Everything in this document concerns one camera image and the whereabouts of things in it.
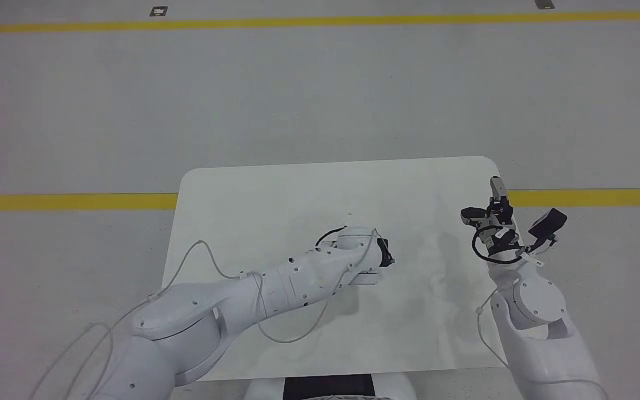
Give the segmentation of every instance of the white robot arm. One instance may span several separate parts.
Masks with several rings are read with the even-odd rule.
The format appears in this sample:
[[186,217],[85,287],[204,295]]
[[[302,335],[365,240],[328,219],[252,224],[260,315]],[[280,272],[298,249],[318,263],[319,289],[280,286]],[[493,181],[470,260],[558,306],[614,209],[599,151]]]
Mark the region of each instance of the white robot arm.
[[379,268],[394,261],[387,240],[377,236],[375,229],[345,227],[332,245],[318,244],[275,268],[169,287],[133,315],[132,337],[115,352],[95,393],[87,386],[78,398],[168,399],[175,386],[204,376],[252,325],[329,299],[347,285],[375,284]]
[[[569,317],[562,292],[538,274],[542,263],[532,257],[533,251],[546,241],[551,242],[549,246],[555,243],[554,233],[567,217],[552,209],[529,230],[536,243],[523,246],[502,180],[493,177],[490,184],[493,197],[489,207],[466,208],[461,217],[463,223],[476,229],[472,247],[487,261],[489,275],[497,285],[490,298],[491,309],[508,368],[520,393],[526,400],[606,399],[589,350]],[[475,248],[478,238],[486,246],[488,257]],[[479,318],[482,307],[477,313]],[[535,339],[523,332],[541,325],[548,327],[546,339]]]

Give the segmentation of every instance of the white cable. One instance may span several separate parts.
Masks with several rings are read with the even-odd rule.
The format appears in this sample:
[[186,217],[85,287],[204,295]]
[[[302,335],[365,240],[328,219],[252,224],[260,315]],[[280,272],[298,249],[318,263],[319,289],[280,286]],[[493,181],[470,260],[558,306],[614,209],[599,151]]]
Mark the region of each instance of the white cable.
[[[373,229],[371,231],[371,238],[369,239],[369,243],[367,244],[367,248],[365,250],[365,252],[363,253],[362,257],[360,258],[360,260],[358,261],[358,263],[356,264],[356,266],[360,265],[360,263],[362,263],[362,261],[364,260],[364,257],[367,255],[369,248],[371,247],[371,242],[373,241],[373,237],[374,234],[377,234],[378,236],[380,236],[380,234],[378,233],[378,231],[376,229]],[[89,326],[87,326],[87,328],[85,328],[85,330],[78,335],[78,337],[76,337],[73,341],[71,341],[71,343],[69,343],[67,345],[67,347],[65,347],[65,349],[60,352],[60,354],[56,357],[56,359],[53,361],[53,363],[51,363],[51,365],[49,365],[49,367],[45,370],[44,374],[42,374],[42,376],[40,377],[40,379],[38,379],[38,382],[36,383],[36,385],[33,387],[33,389],[31,390],[31,393],[29,394],[29,400],[33,400],[35,395],[38,393],[38,390],[40,389],[40,387],[42,386],[42,384],[44,383],[45,379],[47,378],[47,376],[49,376],[49,374],[51,373],[51,371],[53,370],[53,368],[55,368],[55,366],[60,362],[60,360],[62,360],[62,357],[64,357],[65,354],[67,354],[72,348],[73,346],[75,346],[75,344],[82,339],[85,335],[87,335],[91,330],[93,330],[93,328],[97,327],[97,326],[101,326],[103,328],[106,329],[106,333],[102,336],[102,338],[100,338],[100,340],[98,341],[98,343],[93,347],[93,349],[91,349],[91,352],[89,352],[89,354],[87,355],[87,357],[84,359],[84,361],[82,362],[82,364],[80,365],[80,367],[78,368],[78,370],[76,371],[76,374],[74,375],[73,379],[71,380],[71,383],[68,385],[67,387],[67,391],[65,393],[64,396],[64,400],[68,400],[69,396],[71,395],[71,391],[73,390],[73,387],[78,379],[78,377],[80,376],[80,374],[82,373],[82,371],[84,370],[85,366],[87,365],[87,363],[89,362],[89,359],[91,359],[91,357],[95,354],[95,352],[97,351],[98,347],[100,346],[100,344],[102,344],[102,342],[104,341],[105,338],[109,337],[109,355],[107,356],[107,361],[104,363],[102,370],[100,371],[100,375],[98,377],[98,379],[96,380],[96,383],[94,384],[93,388],[91,389],[91,391],[89,391],[89,394],[85,397],[84,400],[89,400],[93,397],[93,395],[96,393],[96,391],[98,390],[98,387],[100,385],[100,382],[102,382],[107,369],[109,367],[109,362],[111,361],[111,357],[113,356],[113,330],[126,318],[128,317],[131,313],[133,313],[134,311],[136,311],[138,308],[142,307],[143,305],[150,303],[152,301],[155,301],[157,298],[159,298],[160,296],[162,296],[168,289],[169,287],[171,287],[171,285],[173,284],[173,282],[176,280],[176,278],[178,277],[178,274],[180,273],[180,271],[182,270],[182,267],[184,266],[185,261],[187,260],[187,257],[189,256],[189,254],[191,253],[191,250],[193,250],[194,247],[196,247],[199,244],[203,244],[206,249],[207,252],[209,253],[209,257],[211,258],[211,262],[213,263],[214,268],[216,269],[216,271],[220,274],[220,276],[226,278],[226,279],[240,279],[240,276],[230,276],[225,274],[224,272],[222,272],[222,270],[220,269],[220,267],[218,267],[218,263],[216,262],[215,257],[213,256],[213,252],[211,251],[211,247],[209,247],[209,244],[207,242],[205,242],[204,240],[198,240],[197,242],[195,242],[194,244],[191,245],[191,247],[189,247],[189,249],[187,249],[186,253],[184,254],[184,257],[182,258],[182,261],[180,261],[180,264],[178,265],[178,269],[176,270],[176,272],[173,274],[173,276],[171,277],[171,279],[169,280],[169,283],[162,288],[158,293],[156,294],[152,294],[150,296],[148,296],[143,302],[141,302],[140,304],[138,304],[137,306],[133,307],[132,309],[130,309],[129,311],[127,311],[126,313],[124,313],[120,318],[118,318],[118,320],[111,326],[109,327],[109,325],[107,325],[105,322],[97,322],[97,323],[92,323]],[[333,292],[335,292],[338,289],[338,286],[340,285],[340,281],[342,281],[342,278],[344,277],[344,275],[347,273],[348,270],[345,270],[342,275],[340,276],[340,278],[338,279],[338,283],[336,284],[336,287],[334,288]],[[258,300],[256,302],[256,310],[258,310],[258,305],[259,305],[259,301],[262,298],[262,274],[257,273],[255,271],[251,271],[249,272],[249,274],[253,274],[253,275],[257,275],[260,277],[260,286],[258,288]],[[318,317],[318,319],[316,320],[316,322],[313,324],[313,326],[311,327],[311,329],[305,333],[304,335],[292,339],[292,340],[279,340],[276,339],[274,337],[271,337],[270,335],[268,335],[260,326],[260,321],[258,319],[258,313],[256,311],[256,323],[258,324],[258,328],[260,329],[260,332],[262,332],[263,335],[265,335],[265,337],[267,337],[270,340],[273,340],[274,342],[277,343],[293,343],[296,342],[304,337],[306,337],[307,335],[309,335],[318,325],[318,323],[320,322],[320,319],[322,318],[322,316],[324,315],[324,312],[327,309],[327,306],[329,305],[329,301],[331,300],[331,298],[329,298],[324,306],[324,308],[322,309],[322,312],[320,313],[320,316]]]
[[[375,236],[380,236],[380,234],[378,233],[377,229],[373,229],[371,231],[371,237],[369,238],[369,243],[367,243],[367,247],[364,250],[364,253],[362,253],[362,257],[360,257],[360,259],[358,260],[358,262],[355,264],[354,269],[357,268],[362,261],[364,261],[364,258],[367,256],[367,253],[369,253],[369,248],[371,247],[371,242],[373,242],[373,238]],[[340,287],[340,282],[342,282],[342,278],[345,276],[345,274],[349,272],[349,269],[345,269],[344,272],[342,272],[342,275],[340,275],[340,278],[338,278],[338,281],[336,282],[336,285],[334,286],[333,290],[331,291],[331,293],[335,293],[338,288]],[[327,307],[329,306],[329,302],[331,301],[331,299],[333,298],[333,296],[329,297],[325,303],[324,303],[324,307],[322,307],[322,311],[320,311],[320,314],[318,315],[318,318],[316,319],[316,322],[313,323],[313,325],[311,326],[311,328],[309,330],[307,330],[305,333],[303,333],[302,335],[295,337],[293,339],[278,339],[278,338],[274,338],[273,336],[269,335],[267,332],[264,331],[264,328],[262,327],[262,325],[260,324],[260,317],[259,317],[259,311],[260,311],[260,300],[262,299],[262,285],[264,280],[262,279],[262,274],[255,272],[255,271],[251,271],[249,272],[250,274],[256,275],[260,278],[260,285],[258,287],[258,297],[256,299],[256,313],[255,313],[255,317],[256,317],[256,325],[258,325],[258,329],[260,330],[260,332],[267,338],[270,339],[271,341],[274,341],[276,343],[282,343],[282,344],[286,344],[286,343],[294,343],[297,342],[298,340],[302,340],[305,337],[309,336],[309,334],[311,332],[313,332],[314,329],[316,329],[316,327],[318,326],[318,324],[320,323],[320,320],[322,319],[322,316],[324,315],[324,312],[327,311]]]
[[[517,284],[518,284],[518,282],[515,282],[511,286],[508,286],[506,289],[512,288]],[[555,380],[555,381],[536,381],[536,380],[532,380],[532,379],[529,379],[529,378],[525,378],[524,376],[520,375],[519,373],[517,373],[513,369],[511,369],[509,364],[507,364],[507,362],[505,360],[503,360],[502,357],[500,357],[498,355],[498,353],[495,350],[493,350],[493,348],[491,348],[491,346],[489,346],[489,344],[484,340],[484,337],[482,336],[482,329],[480,328],[480,315],[484,311],[484,306],[489,302],[489,300],[491,300],[491,297],[493,297],[493,295],[496,292],[498,292],[497,288],[493,292],[491,292],[491,294],[487,297],[487,299],[482,303],[482,305],[480,307],[476,308],[476,314],[477,314],[476,324],[478,326],[478,335],[480,336],[480,340],[487,347],[487,349],[489,349],[489,351],[491,351],[493,353],[493,355],[496,356],[496,358],[502,363],[502,365],[504,365],[509,371],[511,371],[511,374],[513,374],[514,376],[516,376],[519,379],[522,379],[525,382],[533,383],[534,385],[556,385],[556,384],[560,384],[560,383],[589,383],[589,384],[597,386],[600,389],[600,391],[602,391],[604,399],[605,400],[609,400],[609,395],[607,394],[607,391],[604,389],[604,387],[602,387],[601,384],[599,384],[596,381],[592,381],[592,380],[589,380],[589,379],[580,379],[580,378],[576,378],[576,379],[561,379],[561,380]]]
[[213,252],[211,251],[211,248],[209,247],[207,242],[205,242],[204,240],[198,240],[197,242],[192,244],[191,247],[189,247],[187,252],[184,254],[184,257],[182,258],[182,261],[180,261],[178,269],[176,270],[176,272],[171,277],[171,280],[169,280],[169,283],[164,288],[162,288],[158,293],[148,296],[143,302],[141,302],[137,306],[133,307],[132,309],[130,309],[129,311],[124,313],[120,318],[118,318],[118,320],[111,327],[109,327],[109,325],[107,325],[105,322],[92,323],[87,328],[85,328],[85,330],[80,335],[78,335],[78,337],[76,337],[71,343],[69,343],[69,345],[67,345],[67,347],[65,347],[65,349],[56,357],[56,359],[53,361],[53,363],[51,363],[51,365],[49,365],[49,367],[45,370],[44,374],[42,374],[42,376],[40,377],[40,379],[38,380],[36,385],[31,390],[31,393],[29,395],[29,400],[33,400],[33,398],[35,397],[36,393],[38,393],[38,390],[40,389],[40,387],[44,383],[44,380],[47,378],[47,376],[49,376],[49,374],[51,373],[53,368],[60,362],[62,357],[64,357],[64,355],[67,354],[69,352],[69,350],[71,350],[73,348],[73,346],[80,339],[82,339],[91,330],[93,330],[93,328],[95,328],[96,326],[102,326],[107,330],[107,332],[102,336],[102,338],[100,338],[100,340],[93,347],[91,352],[89,352],[89,355],[84,359],[84,361],[82,362],[82,364],[78,368],[76,374],[74,375],[71,383],[67,387],[67,391],[66,391],[65,396],[64,396],[64,400],[68,400],[69,399],[69,396],[71,395],[71,391],[73,390],[73,386],[75,385],[76,380],[80,376],[80,373],[82,372],[82,370],[84,369],[86,364],[89,362],[89,359],[95,354],[95,352],[97,351],[97,349],[100,346],[100,344],[102,344],[104,339],[106,337],[109,337],[110,346],[109,346],[109,355],[107,357],[107,361],[103,365],[102,371],[100,372],[100,375],[99,375],[98,379],[96,380],[95,385],[93,386],[93,388],[91,389],[89,394],[85,397],[85,400],[91,399],[91,397],[93,397],[93,395],[97,391],[98,386],[100,385],[100,382],[104,378],[104,376],[105,376],[105,374],[107,372],[107,368],[109,367],[109,362],[111,361],[111,357],[113,356],[113,330],[118,326],[118,324],[120,324],[126,317],[128,317],[135,310],[137,310],[138,308],[142,307],[143,305],[145,305],[147,303],[150,303],[151,301],[156,300],[158,297],[162,296],[169,289],[169,287],[173,284],[173,282],[176,280],[178,274],[180,273],[180,271],[182,270],[182,267],[184,266],[185,261],[187,260],[187,257],[189,256],[189,253],[191,253],[191,250],[193,250],[193,248],[196,247],[199,244],[204,244],[205,245],[205,247],[207,248],[207,251],[209,252],[209,256],[211,257],[211,261],[213,263],[213,266],[215,267],[216,271],[221,276],[223,276],[223,277],[225,277],[227,279],[239,279],[239,277],[228,276],[225,273],[223,273],[220,270],[220,268],[218,267],[218,264],[216,263],[216,260],[213,257]]

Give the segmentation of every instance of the concrete floor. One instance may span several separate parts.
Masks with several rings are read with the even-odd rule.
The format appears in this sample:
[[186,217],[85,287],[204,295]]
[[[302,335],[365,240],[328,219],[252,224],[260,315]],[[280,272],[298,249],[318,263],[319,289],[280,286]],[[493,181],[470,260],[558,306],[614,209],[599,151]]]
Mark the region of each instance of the concrete floor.
[[[0,23],[146,20],[152,5],[5,2]],[[512,0],[169,6],[174,19],[535,11]],[[203,166],[457,155],[492,158],[512,188],[640,187],[637,48],[631,22],[0,34],[0,193],[175,192]],[[528,226],[542,211],[516,217]],[[545,274],[610,398],[637,398],[640,210],[564,211]],[[24,398],[88,322],[112,321],[159,287],[171,221],[0,213],[0,397]],[[410,378],[421,399],[519,398],[504,369]],[[195,383],[173,398],[236,399],[245,388]]]

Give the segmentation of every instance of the black sticker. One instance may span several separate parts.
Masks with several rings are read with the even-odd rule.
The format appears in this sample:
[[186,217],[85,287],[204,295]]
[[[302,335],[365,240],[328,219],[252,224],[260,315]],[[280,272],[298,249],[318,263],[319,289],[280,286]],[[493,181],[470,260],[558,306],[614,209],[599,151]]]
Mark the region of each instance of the black sticker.
[[150,17],[164,17],[167,15],[167,10],[169,6],[155,6],[151,9]]
[[541,10],[553,10],[556,8],[551,0],[536,0],[536,6]]

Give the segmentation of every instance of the black base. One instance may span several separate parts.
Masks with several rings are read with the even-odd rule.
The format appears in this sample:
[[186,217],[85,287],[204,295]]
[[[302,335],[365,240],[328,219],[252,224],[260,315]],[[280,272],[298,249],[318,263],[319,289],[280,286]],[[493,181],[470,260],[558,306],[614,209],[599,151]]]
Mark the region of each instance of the black base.
[[282,400],[303,400],[331,395],[375,396],[371,375],[329,375],[286,378]]

